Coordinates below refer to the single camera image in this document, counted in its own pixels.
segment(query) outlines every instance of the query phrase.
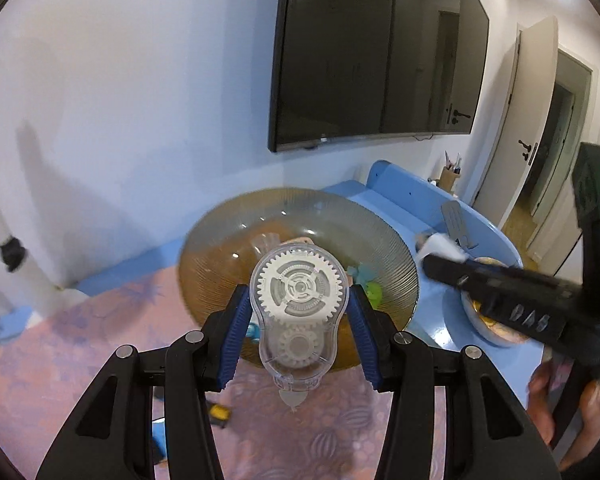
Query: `pen holder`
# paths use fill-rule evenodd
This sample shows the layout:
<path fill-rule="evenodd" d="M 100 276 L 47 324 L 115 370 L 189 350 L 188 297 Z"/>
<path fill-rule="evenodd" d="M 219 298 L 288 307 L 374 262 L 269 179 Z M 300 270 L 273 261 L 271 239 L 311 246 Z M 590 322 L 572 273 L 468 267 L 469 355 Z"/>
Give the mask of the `pen holder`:
<path fill-rule="evenodd" d="M 448 193 L 451 193 L 451 189 L 453 188 L 458 177 L 460 177 L 460 173 L 454 173 L 447 168 L 442 168 L 442 174 L 440 175 L 438 187 L 440 189 L 444 189 Z"/>

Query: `blue table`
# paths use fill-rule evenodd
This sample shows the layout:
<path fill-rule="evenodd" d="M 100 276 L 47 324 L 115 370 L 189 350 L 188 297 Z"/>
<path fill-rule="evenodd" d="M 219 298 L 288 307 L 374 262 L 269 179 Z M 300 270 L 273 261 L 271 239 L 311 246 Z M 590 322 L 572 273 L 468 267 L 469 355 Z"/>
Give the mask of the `blue table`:
<path fill-rule="evenodd" d="M 451 195 L 425 180 L 386 161 L 376 162 L 366 186 L 349 180 L 325 189 L 364 206 L 387 222 L 415 254 L 415 237 L 424 231 L 446 233 L 440 206 Z M 509 266 L 522 266 L 512 243 L 493 224 L 464 203 L 460 203 L 470 237 L 477 245 L 473 257 L 490 256 Z M 526 406 L 526 385 L 540 364 L 542 345 L 535 341 L 501 348 L 483 339 L 469 322 L 460 293 L 433 282 L 418 268 L 420 295 L 407 330 L 430 345 L 458 351 L 473 344 L 482 348 L 498 368 L 518 399 Z"/>

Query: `amber glass bowl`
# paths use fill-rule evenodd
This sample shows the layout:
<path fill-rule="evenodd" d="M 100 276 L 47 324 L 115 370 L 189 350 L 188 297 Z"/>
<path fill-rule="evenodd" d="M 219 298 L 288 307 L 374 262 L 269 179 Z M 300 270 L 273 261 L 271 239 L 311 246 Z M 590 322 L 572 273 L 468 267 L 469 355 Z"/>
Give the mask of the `amber glass bowl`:
<path fill-rule="evenodd" d="M 382 287 L 379 310 L 398 329 L 407 325 L 418 301 L 418 273 L 397 232 L 364 207 L 311 189 L 263 189 L 232 198 L 205 214 L 187 236 L 180 255 L 180 291 L 196 322 L 222 310 L 239 283 L 248 284 L 260 240 L 284 242 L 309 237 L 342 266 L 363 264 Z M 242 357 L 262 366 L 257 344 L 245 340 Z M 360 363 L 347 316 L 338 329 L 332 370 Z"/>

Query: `white wall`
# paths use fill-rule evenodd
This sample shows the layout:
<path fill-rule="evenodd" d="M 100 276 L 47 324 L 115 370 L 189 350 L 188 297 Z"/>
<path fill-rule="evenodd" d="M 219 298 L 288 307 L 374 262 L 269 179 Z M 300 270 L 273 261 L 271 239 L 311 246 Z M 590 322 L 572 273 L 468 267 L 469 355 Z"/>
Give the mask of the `white wall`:
<path fill-rule="evenodd" d="M 507 47 L 507 0 L 482 2 L 491 27 L 480 138 L 502 109 L 492 87 Z M 468 136 L 269 153 L 276 3 L 8 1 L 0 207 L 52 280 L 71 283 L 179 237 L 247 190 L 363 179 L 378 158 L 428 177 L 444 150 L 464 154 Z"/>
<path fill-rule="evenodd" d="M 582 238 L 578 240 L 578 243 L 562 264 L 556 276 L 564 280 L 582 283 Z"/>

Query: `green toy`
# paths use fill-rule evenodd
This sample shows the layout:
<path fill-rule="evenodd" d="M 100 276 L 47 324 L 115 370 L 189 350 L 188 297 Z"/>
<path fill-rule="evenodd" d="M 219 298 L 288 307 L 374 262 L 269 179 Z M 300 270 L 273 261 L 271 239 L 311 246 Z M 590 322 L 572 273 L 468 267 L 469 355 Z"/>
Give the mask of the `green toy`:
<path fill-rule="evenodd" d="M 382 303 L 382 287 L 378 282 L 366 282 L 365 285 L 366 298 L 371 306 L 377 310 Z"/>

